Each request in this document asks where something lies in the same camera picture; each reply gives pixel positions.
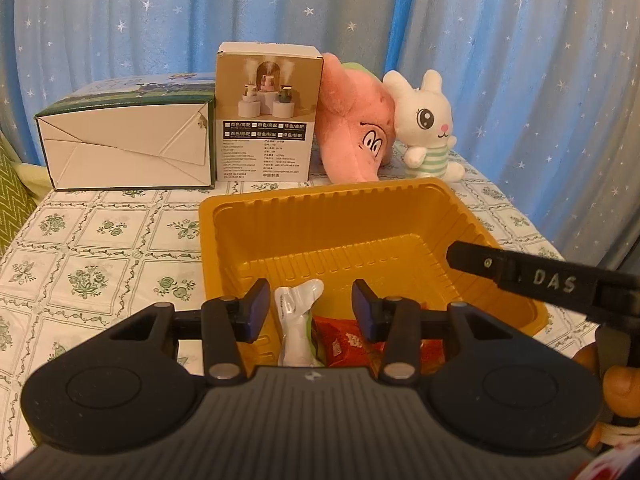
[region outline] rabbit plush toy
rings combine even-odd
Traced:
[[[408,177],[439,177],[456,182],[465,174],[457,162],[449,162],[453,136],[451,106],[442,93],[442,77],[427,70],[419,89],[413,89],[399,72],[387,72],[383,83],[396,103],[396,136],[407,145],[404,163]]]

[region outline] table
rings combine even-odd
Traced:
[[[382,179],[402,178],[395,147]],[[461,156],[466,167],[455,193],[502,244],[559,258],[535,226]],[[28,375],[47,361],[149,304],[178,310],[205,299],[200,267],[198,204],[208,196],[329,181],[314,150],[308,182],[220,182],[210,190],[52,192],[27,220],[0,262],[0,468],[33,447],[20,413]],[[569,356],[593,341],[583,316],[548,306],[549,325],[537,338]],[[180,344],[178,361],[202,373],[199,342]]]

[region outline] bunny ear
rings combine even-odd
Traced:
[[[353,106],[356,89],[347,71],[334,54],[322,54],[324,65],[320,79],[320,102],[329,111],[344,115]]]
[[[394,101],[398,101],[403,95],[413,92],[414,89],[408,83],[408,81],[402,76],[401,73],[395,70],[390,70],[382,78],[382,83],[391,94]]]
[[[427,70],[422,78],[420,90],[442,94],[442,76],[436,70]]]

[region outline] gray ribbed panel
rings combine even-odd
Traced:
[[[40,446],[8,480],[566,480],[592,456],[577,448],[515,458],[443,430],[418,395],[375,383],[364,368],[259,368],[211,390],[194,417],[155,444],[113,456]]]

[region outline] cartoon eye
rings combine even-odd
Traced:
[[[369,130],[367,134],[362,139],[362,143],[369,149],[376,142],[376,133],[373,130]]]
[[[372,147],[370,148],[374,156],[378,156],[378,152],[380,151],[380,146],[382,146],[382,139],[375,140]]]
[[[420,126],[423,130],[428,130],[433,126],[433,114],[431,110],[427,108],[421,108],[418,110],[418,126]]]

